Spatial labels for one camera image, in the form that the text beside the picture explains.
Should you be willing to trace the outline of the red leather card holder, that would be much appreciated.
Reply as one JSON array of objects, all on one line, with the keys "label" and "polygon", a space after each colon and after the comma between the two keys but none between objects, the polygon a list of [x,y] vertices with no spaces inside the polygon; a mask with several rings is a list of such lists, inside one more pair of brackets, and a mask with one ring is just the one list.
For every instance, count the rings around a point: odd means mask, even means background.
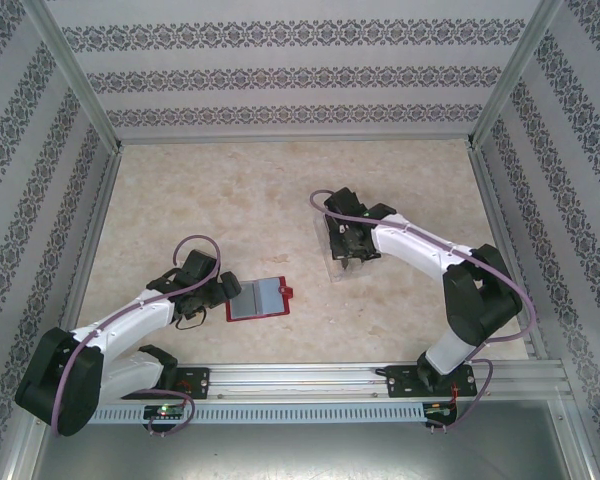
[{"label": "red leather card holder", "polygon": [[287,284],[284,276],[263,278],[258,280],[250,280],[255,289],[255,298],[257,304],[257,313],[246,319],[230,321],[229,302],[226,303],[226,321],[229,323],[255,320],[263,318],[271,318],[278,316],[286,316],[290,314],[290,300],[294,296],[293,289]]}]

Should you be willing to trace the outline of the clear acrylic card stand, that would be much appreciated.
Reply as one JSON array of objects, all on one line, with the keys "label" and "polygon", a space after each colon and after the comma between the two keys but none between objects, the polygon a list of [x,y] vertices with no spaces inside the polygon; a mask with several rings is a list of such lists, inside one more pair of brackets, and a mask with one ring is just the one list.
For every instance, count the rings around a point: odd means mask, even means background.
[{"label": "clear acrylic card stand", "polygon": [[333,252],[329,242],[329,228],[325,216],[316,213],[313,218],[314,230],[318,245],[331,283],[349,281],[368,276],[371,273],[369,267],[360,259],[350,259],[349,268],[343,271],[333,260]]}]

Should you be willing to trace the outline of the grey metal sheet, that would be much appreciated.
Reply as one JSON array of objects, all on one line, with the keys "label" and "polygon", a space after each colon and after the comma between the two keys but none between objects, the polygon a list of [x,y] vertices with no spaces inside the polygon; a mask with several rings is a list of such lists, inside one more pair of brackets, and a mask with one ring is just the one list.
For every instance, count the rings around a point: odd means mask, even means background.
[{"label": "grey metal sheet", "polygon": [[49,441],[34,480],[571,480],[555,440],[414,424],[89,427]]}]

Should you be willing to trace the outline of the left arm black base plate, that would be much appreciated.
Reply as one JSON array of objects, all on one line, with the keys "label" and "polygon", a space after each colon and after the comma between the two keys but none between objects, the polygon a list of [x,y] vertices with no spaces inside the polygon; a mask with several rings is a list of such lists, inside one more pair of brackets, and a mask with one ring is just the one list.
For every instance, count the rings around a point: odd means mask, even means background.
[{"label": "left arm black base plate", "polygon": [[194,400],[208,395],[210,370],[203,367],[176,367],[163,373],[153,389],[184,393]]}]

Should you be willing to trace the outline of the thin aluminium frame rail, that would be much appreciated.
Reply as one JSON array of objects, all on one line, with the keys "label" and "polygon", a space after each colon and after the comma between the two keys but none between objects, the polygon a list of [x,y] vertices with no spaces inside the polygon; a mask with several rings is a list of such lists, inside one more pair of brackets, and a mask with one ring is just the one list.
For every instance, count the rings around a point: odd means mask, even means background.
[{"label": "thin aluminium frame rail", "polygon": [[151,145],[195,145],[195,144],[233,144],[233,143],[304,143],[304,142],[364,142],[364,141],[468,141],[468,134],[294,134],[294,135],[229,135],[200,137],[145,137],[120,141],[121,147]]}]

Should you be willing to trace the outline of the aluminium table side rail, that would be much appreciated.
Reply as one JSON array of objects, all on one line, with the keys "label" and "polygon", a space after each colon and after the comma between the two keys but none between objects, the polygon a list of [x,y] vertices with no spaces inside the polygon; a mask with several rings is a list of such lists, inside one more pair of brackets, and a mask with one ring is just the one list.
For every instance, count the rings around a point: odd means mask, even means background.
[{"label": "aluminium table side rail", "polygon": [[86,230],[80,244],[75,269],[70,277],[69,290],[55,325],[61,328],[73,328],[77,325],[86,294],[89,278],[93,269],[98,244],[104,228],[107,211],[119,171],[123,148],[113,152],[103,170],[96,197],[90,210]]},{"label": "aluminium table side rail", "polygon": [[[489,177],[488,169],[481,152],[473,147],[469,147],[467,153],[496,247],[501,252],[511,279],[528,296],[531,296],[524,282],[523,273],[519,268],[515,249],[507,230],[506,219],[501,211],[496,191]],[[546,353],[541,333],[537,325],[533,328],[530,327],[530,320],[529,310],[526,306],[523,306],[522,311],[517,316],[517,321],[520,328],[526,330],[526,334],[522,337],[522,340],[525,344],[527,355],[533,360],[546,360],[548,354]]]}]

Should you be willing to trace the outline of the wide aluminium mounting rail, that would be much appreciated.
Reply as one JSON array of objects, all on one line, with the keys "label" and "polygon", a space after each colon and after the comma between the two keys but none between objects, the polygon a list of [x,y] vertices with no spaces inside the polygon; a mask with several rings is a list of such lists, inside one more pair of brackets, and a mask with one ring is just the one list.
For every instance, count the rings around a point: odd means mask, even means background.
[{"label": "wide aluminium mounting rail", "polygon": [[[546,400],[572,396],[561,362],[556,360],[472,360],[478,392],[487,400]],[[185,365],[210,370],[207,401],[302,402],[390,398],[383,369],[374,363]],[[150,370],[124,367],[102,381],[103,405],[138,398],[150,388]]]}]

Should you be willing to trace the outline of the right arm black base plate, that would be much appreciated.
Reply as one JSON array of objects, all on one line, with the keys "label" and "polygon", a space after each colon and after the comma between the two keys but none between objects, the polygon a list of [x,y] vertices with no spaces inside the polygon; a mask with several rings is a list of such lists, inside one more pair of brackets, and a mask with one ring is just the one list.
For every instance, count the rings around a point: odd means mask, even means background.
[{"label": "right arm black base plate", "polygon": [[472,398],[478,393],[474,372],[469,365],[460,365],[443,377],[433,371],[433,386],[422,380],[417,365],[389,365],[383,371],[390,398],[451,397],[454,388],[460,398]]}]

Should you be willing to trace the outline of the aluminium frame post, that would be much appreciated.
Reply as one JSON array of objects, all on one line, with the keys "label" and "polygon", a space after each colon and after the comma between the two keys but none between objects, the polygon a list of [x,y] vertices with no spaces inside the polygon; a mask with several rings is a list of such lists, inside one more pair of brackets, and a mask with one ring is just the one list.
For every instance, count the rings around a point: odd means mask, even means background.
[{"label": "aluminium frame post", "polygon": [[46,1],[21,0],[21,3],[100,139],[111,151],[118,153],[121,141]]},{"label": "aluminium frame post", "polygon": [[562,4],[563,0],[539,0],[474,129],[467,137],[469,150],[476,151],[485,141]]}]

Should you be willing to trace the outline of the aluminium frame leg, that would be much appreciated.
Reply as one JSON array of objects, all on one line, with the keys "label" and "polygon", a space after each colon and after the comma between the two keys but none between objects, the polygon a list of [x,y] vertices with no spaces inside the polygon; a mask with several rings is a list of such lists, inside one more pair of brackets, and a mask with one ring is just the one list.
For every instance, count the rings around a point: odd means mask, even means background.
[{"label": "aluminium frame leg", "polygon": [[547,402],[570,480],[600,480],[600,469],[574,400]]},{"label": "aluminium frame leg", "polygon": [[16,408],[14,429],[5,445],[0,480],[33,480],[47,430],[43,421]]}]

